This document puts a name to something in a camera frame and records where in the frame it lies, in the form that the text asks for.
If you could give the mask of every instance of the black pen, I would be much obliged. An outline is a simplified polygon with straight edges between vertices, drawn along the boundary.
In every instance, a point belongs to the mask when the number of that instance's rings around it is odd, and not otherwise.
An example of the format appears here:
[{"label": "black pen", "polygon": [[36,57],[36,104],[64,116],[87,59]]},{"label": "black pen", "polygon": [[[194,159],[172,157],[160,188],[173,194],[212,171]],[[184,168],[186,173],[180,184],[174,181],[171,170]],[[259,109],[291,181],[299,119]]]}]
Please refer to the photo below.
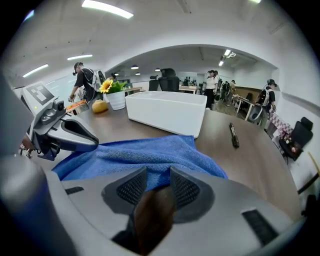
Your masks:
[{"label": "black pen", "polygon": [[232,141],[232,145],[235,147],[235,148],[239,148],[239,140],[238,140],[238,136],[236,135],[236,130],[235,130],[235,127],[234,125],[232,124],[232,122],[229,124],[229,127],[230,127],[230,131],[231,131],[231,141]]}]

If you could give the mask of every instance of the black pants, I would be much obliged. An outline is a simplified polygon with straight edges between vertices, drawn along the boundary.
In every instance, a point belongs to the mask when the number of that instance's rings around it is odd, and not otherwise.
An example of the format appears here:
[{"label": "black pants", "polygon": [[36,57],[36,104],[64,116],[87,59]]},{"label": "black pants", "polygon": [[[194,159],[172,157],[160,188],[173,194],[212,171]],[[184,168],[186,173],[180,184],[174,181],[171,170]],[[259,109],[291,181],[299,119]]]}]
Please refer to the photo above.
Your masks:
[{"label": "black pants", "polygon": [[206,108],[211,109],[211,105],[214,103],[215,95],[214,89],[205,89],[204,95],[206,95]]}]

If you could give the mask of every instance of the yellow sunflower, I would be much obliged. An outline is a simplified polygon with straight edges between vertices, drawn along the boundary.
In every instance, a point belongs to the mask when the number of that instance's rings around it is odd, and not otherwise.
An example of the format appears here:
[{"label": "yellow sunflower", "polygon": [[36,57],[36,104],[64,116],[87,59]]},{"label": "yellow sunflower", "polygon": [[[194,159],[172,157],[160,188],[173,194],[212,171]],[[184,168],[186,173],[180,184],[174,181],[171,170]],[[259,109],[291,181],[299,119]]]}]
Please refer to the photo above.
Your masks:
[{"label": "yellow sunflower", "polygon": [[108,93],[113,83],[114,83],[113,80],[104,81],[100,87],[100,93]]}]

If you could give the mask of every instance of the white t-shirt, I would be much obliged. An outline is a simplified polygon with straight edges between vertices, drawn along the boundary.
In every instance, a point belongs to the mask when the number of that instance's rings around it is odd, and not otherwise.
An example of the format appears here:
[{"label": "white t-shirt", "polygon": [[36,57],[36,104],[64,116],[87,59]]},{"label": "white t-shirt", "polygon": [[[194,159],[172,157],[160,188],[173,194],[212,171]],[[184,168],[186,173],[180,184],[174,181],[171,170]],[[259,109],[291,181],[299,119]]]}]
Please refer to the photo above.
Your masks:
[{"label": "white t-shirt", "polygon": [[216,75],[215,77],[208,77],[206,79],[206,89],[216,89],[219,84],[219,77]]}]

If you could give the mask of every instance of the white box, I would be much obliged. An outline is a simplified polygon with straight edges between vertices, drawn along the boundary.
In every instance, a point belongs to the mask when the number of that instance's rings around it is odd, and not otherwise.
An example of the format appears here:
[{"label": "white box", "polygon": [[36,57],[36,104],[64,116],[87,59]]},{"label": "white box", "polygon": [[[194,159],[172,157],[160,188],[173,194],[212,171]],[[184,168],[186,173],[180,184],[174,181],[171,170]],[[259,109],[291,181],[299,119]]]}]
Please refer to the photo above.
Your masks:
[{"label": "white box", "polygon": [[174,134],[199,136],[207,96],[172,92],[142,91],[125,97],[128,117]]}]

